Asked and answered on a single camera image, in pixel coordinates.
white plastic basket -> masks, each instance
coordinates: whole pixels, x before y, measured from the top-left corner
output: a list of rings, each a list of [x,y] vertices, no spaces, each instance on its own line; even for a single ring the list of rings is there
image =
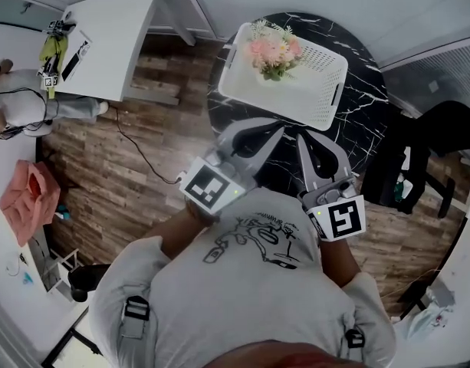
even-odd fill
[[[298,38],[304,59],[289,71],[295,79],[264,80],[243,53],[243,46],[250,37],[250,23],[244,23],[226,58],[219,93],[317,130],[328,130],[347,76],[345,57]]]

gray pants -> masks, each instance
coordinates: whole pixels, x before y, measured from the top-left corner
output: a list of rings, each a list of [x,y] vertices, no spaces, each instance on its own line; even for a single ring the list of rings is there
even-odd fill
[[[56,93],[53,100],[48,100],[46,120],[92,119],[98,115],[100,105],[97,99],[74,94]]]

office chair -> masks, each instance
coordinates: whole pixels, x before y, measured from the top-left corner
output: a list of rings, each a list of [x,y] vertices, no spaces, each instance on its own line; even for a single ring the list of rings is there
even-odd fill
[[[408,146],[410,168],[402,171],[406,158],[403,152]],[[455,181],[448,178],[445,186],[441,184],[426,172],[427,161],[431,151],[444,156],[459,150],[470,150],[470,108],[466,105],[446,101],[418,119],[397,116],[366,170],[361,193],[369,202],[411,214],[427,183],[443,197],[438,218],[444,218],[451,205]],[[413,184],[413,188],[406,198],[397,202],[394,189],[400,173]]]
[[[88,299],[88,292],[97,289],[100,280],[107,272],[110,264],[94,264],[74,269],[67,275],[71,285],[71,296],[78,303]]]

round table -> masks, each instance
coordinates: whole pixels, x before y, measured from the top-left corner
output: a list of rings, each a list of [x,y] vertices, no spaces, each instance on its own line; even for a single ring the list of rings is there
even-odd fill
[[[284,28],[290,25],[298,37],[324,46],[347,59],[349,69],[334,121],[329,130],[319,132],[344,148],[353,172],[361,173],[376,154],[389,119],[383,75],[373,57],[345,28],[321,16],[283,12],[265,19]],[[226,44],[230,45],[235,36]],[[230,123],[252,117],[275,117],[284,121],[285,134],[258,173],[257,180],[260,186],[296,196],[304,190],[304,182],[297,161],[293,126],[301,127],[301,123],[223,97],[218,91],[218,84],[228,53],[228,48],[220,51],[209,78],[208,109],[212,129],[219,135]]]

pink cloth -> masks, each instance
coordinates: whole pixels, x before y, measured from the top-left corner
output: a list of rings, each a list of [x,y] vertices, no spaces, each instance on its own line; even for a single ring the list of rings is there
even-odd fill
[[[60,194],[44,163],[17,162],[13,179],[0,199],[0,209],[21,247],[38,228],[52,222]]]

